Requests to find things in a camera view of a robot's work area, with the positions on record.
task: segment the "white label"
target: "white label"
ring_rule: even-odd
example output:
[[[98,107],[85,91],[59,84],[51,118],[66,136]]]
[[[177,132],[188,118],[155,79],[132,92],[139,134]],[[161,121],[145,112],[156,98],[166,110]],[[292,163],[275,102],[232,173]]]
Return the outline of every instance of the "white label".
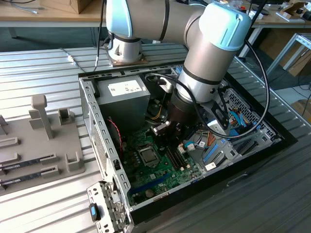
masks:
[[[16,167],[20,167],[20,165],[17,164],[17,165],[14,165],[14,166],[8,166],[8,167],[4,168],[3,170],[10,170],[10,169],[16,168]]]
[[[201,141],[201,142],[199,143],[199,146],[204,147],[204,146],[205,146],[205,142],[204,142],[204,141]]]
[[[210,163],[210,164],[207,164],[207,165],[205,166],[205,168],[206,168],[207,171],[212,170],[212,169],[214,169],[215,167],[216,167],[216,165],[215,165],[214,162],[213,162],[213,163]]]
[[[141,91],[141,87],[136,80],[109,84],[108,89],[112,96],[120,96]]]
[[[8,182],[5,182],[5,183],[2,183],[2,185],[8,185],[8,184],[11,184],[11,183],[16,183],[16,182],[20,182],[20,179],[13,180],[13,181],[8,181]]]

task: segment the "red wire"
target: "red wire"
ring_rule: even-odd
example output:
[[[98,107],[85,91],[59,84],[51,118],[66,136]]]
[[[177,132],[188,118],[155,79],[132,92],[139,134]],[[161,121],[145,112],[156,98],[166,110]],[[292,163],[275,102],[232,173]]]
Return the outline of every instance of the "red wire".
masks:
[[[119,140],[120,140],[120,159],[121,159],[121,156],[122,156],[122,140],[121,140],[121,134],[120,134],[120,131],[117,127],[117,125],[112,121],[112,120],[109,120],[107,119],[111,124],[114,125],[114,127],[116,128],[116,130],[118,131],[118,135],[119,135]]]

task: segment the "metal table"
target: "metal table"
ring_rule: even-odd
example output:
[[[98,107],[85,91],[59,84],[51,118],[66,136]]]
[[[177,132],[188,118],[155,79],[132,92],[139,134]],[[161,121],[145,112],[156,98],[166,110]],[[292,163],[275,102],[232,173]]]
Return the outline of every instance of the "metal table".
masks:
[[[311,33],[301,33],[301,34],[295,33],[290,39],[290,41],[286,44],[286,46],[282,49],[280,54],[276,57],[276,59],[272,62],[272,64],[267,69],[268,76],[270,73],[272,73],[275,70],[275,68],[280,63],[280,61],[282,61],[282,59],[285,57],[288,51],[297,42],[300,43],[301,46],[295,52],[295,54],[290,58],[290,60],[285,64],[285,66],[283,67],[284,70],[287,70],[288,68],[292,67],[292,64],[297,60],[298,56],[301,55],[303,50],[305,50],[306,48],[308,50],[311,50]]]
[[[143,50],[155,65],[182,61],[187,55],[183,46],[173,44],[143,45]],[[86,71],[93,70],[95,48],[68,52]],[[102,51],[98,70],[109,68]],[[96,232],[86,188],[101,180],[101,176],[82,119],[79,72],[60,50],[0,53],[0,114],[7,120],[27,117],[33,94],[46,95],[48,113],[69,107],[76,115],[86,166],[85,173],[1,196],[1,232]],[[237,58],[228,72],[265,104],[262,81]],[[311,126],[274,92],[270,113],[298,138],[298,143],[252,177],[150,232],[267,232],[276,226],[283,232],[289,224],[296,224],[298,217],[308,220]]]

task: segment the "motherboard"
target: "motherboard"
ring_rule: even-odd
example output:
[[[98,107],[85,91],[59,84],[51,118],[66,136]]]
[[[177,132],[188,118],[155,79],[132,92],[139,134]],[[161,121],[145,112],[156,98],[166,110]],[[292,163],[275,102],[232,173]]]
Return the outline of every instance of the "motherboard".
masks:
[[[170,146],[159,148],[150,134],[149,125],[122,140],[122,164],[131,183],[127,194],[131,206],[201,175],[199,167],[186,152],[180,153]]]

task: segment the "blue ram slot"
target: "blue ram slot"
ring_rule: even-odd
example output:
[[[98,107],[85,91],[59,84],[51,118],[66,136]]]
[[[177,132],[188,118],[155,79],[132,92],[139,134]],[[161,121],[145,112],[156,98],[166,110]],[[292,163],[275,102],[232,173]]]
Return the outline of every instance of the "blue ram slot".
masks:
[[[146,190],[146,189],[148,189],[148,188],[151,188],[151,187],[153,187],[153,186],[156,186],[156,185],[159,184],[159,183],[162,183],[162,182],[165,181],[166,178],[168,178],[169,176],[170,176],[170,174],[167,173],[167,174],[165,174],[164,176],[162,176],[161,178],[156,179],[155,181],[151,181],[151,182],[149,182],[149,183],[147,183],[147,184],[145,184],[145,185],[143,185],[143,186],[140,186],[140,187],[137,187],[137,188],[134,188],[134,189],[130,190],[130,192],[131,192],[131,193],[139,193],[139,192],[141,192],[141,191],[144,191],[144,190]]]

